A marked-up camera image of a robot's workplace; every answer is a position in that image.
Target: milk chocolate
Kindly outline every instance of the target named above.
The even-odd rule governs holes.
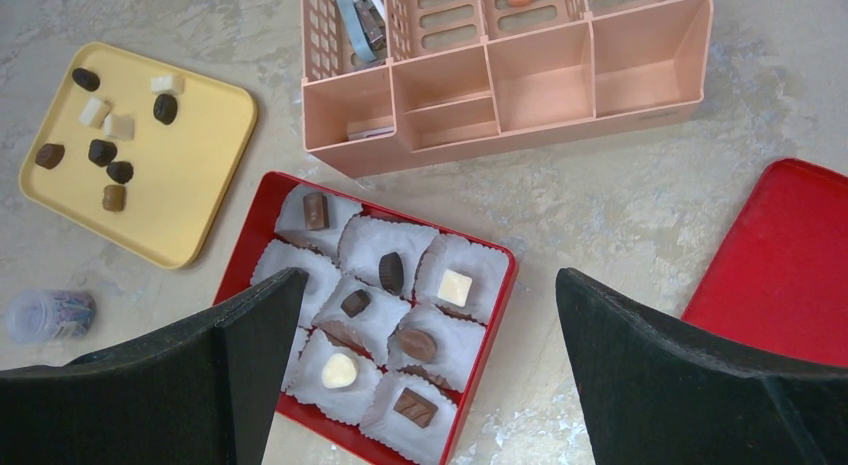
[[[153,102],[153,118],[165,125],[170,125],[177,118],[177,109],[177,99],[163,93],[156,97],[156,101]]]
[[[127,189],[123,185],[106,185],[103,189],[103,210],[120,212],[124,209]]]
[[[35,154],[35,164],[39,167],[44,167],[47,170],[52,170],[59,165],[62,158],[65,157],[65,147],[55,143],[47,143],[38,149]]]
[[[424,363],[430,363],[439,351],[433,337],[417,328],[405,328],[398,332],[398,343],[403,353]]]
[[[380,285],[392,295],[403,292],[403,261],[397,252],[387,253],[380,259]]]
[[[397,402],[395,402],[394,410],[419,427],[427,428],[433,421],[433,417],[436,416],[439,407],[412,390],[404,388]]]
[[[309,231],[330,228],[330,214],[327,210],[327,197],[321,192],[303,196],[303,220]]]
[[[112,162],[106,167],[106,174],[109,175],[109,178],[121,185],[132,180],[133,173],[133,166],[130,162]]]
[[[98,167],[105,167],[118,156],[118,147],[106,140],[94,139],[88,147],[88,159]]]
[[[74,83],[86,91],[94,92],[100,88],[100,77],[91,70],[75,68],[74,71],[71,72],[71,78],[74,80]]]
[[[365,290],[357,290],[344,299],[342,302],[342,311],[344,311],[348,317],[353,318],[362,313],[362,311],[370,304],[371,297],[368,296],[368,292]]]

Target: white heart chocolate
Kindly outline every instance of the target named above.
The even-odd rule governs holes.
[[[321,371],[321,383],[329,390],[348,387],[356,381],[358,373],[352,358],[344,353],[334,353]]]

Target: white chocolate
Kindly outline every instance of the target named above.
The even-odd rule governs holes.
[[[185,79],[179,75],[165,75],[164,77],[150,79],[150,90],[153,93],[179,95],[183,93],[184,87]]]
[[[333,390],[350,386],[356,381],[359,369],[356,362],[344,353],[334,353],[321,371],[321,383]]]
[[[132,140],[135,134],[135,121],[132,117],[110,113],[103,121],[103,132],[109,138]]]
[[[456,273],[453,270],[445,270],[445,273],[442,275],[442,284],[439,285],[439,293],[436,294],[436,297],[452,303],[457,307],[464,307],[465,301],[468,299],[468,292],[471,291],[471,282],[470,277]]]
[[[100,128],[110,110],[112,107],[108,103],[97,97],[91,97],[80,114],[80,123],[86,127]]]

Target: table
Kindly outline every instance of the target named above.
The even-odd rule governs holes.
[[[798,156],[848,172],[848,0],[715,0],[706,101],[679,126],[350,180],[306,155],[299,0],[0,0],[0,314],[27,288],[84,288],[85,340],[0,333],[0,369],[70,359],[208,307],[262,174],[282,170],[511,247],[521,274],[454,458],[593,463],[557,321],[576,267],[679,316],[757,177]],[[250,90],[259,124],[193,266],[165,271],[23,198],[17,172],[92,40]],[[276,416],[266,463],[360,463]]]

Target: small plastic container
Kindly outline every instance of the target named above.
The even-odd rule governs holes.
[[[79,338],[94,318],[94,299],[86,292],[27,290],[12,300],[6,330],[19,344]]]

